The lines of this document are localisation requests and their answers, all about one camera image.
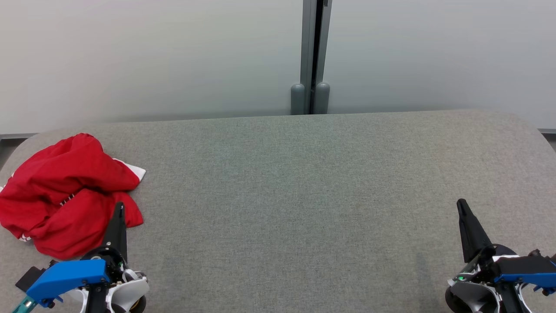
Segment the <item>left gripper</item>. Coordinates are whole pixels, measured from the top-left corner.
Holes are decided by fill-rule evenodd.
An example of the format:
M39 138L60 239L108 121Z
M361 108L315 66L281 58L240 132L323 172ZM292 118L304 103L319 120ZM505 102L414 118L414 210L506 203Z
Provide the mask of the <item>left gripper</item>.
M145 310L150 287L143 272L128 266L125 212L123 202L117 202L103 238L105 246L94 248L81 258L105 260L109 280L65 293L81 303L82 313L143 313Z

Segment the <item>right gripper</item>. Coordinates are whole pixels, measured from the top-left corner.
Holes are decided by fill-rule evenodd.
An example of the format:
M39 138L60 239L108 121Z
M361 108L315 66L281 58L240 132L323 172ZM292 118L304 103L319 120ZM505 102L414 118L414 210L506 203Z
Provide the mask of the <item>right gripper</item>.
M445 301L454 313L530 313L522 290L526 283L514 283L517 298L503 300L502 287L496 287L490 268L501 258L519 257L501 244L492 244L465 199L457 200L461 248L465 267L447 282Z

